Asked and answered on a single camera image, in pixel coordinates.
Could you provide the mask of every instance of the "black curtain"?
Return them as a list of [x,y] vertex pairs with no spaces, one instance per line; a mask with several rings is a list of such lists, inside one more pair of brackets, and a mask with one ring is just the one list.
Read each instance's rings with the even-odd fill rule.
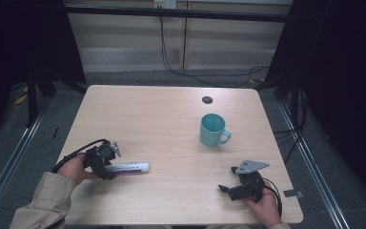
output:
[[328,137],[366,183],[366,1],[294,0],[290,14],[308,12],[317,13],[311,27],[284,27],[269,80],[287,75],[276,92],[282,96],[298,79]]
[[0,113],[10,87],[26,82],[31,68],[50,80],[85,83],[68,15],[18,7],[31,4],[64,6],[62,0],[0,1]]

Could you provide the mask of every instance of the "wall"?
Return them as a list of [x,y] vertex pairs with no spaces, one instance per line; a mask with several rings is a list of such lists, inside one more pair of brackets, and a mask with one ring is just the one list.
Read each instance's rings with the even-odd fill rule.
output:
[[[177,8],[287,14],[291,6],[286,0],[215,1],[178,1]],[[150,0],[65,3],[153,8]],[[159,18],[72,13],[69,18],[85,72],[165,69]],[[283,28],[282,23],[184,18],[163,18],[163,25],[166,54],[173,69],[248,69],[269,64]]]

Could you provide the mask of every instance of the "power outlet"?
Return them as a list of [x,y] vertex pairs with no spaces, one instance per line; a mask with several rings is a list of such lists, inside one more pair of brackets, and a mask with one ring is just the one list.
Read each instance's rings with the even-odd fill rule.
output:
[[153,0],[153,6],[156,9],[176,10],[176,0]]

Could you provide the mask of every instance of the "hole in table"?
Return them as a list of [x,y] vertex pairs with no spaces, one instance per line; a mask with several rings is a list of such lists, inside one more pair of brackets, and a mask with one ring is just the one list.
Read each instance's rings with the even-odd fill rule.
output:
[[203,97],[203,103],[205,103],[205,104],[211,104],[211,103],[213,103],[213,99],[211,97],[209,97],[209,96],[204,96]]

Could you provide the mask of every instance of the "white marker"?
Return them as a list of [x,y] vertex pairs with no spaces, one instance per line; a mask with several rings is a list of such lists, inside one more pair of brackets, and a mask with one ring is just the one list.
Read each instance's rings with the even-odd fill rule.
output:
[[134,175],[148,173],[150,165],[148,162],[129,162],[125,164],[106,165],[109,172],[115,172],[117,175]]

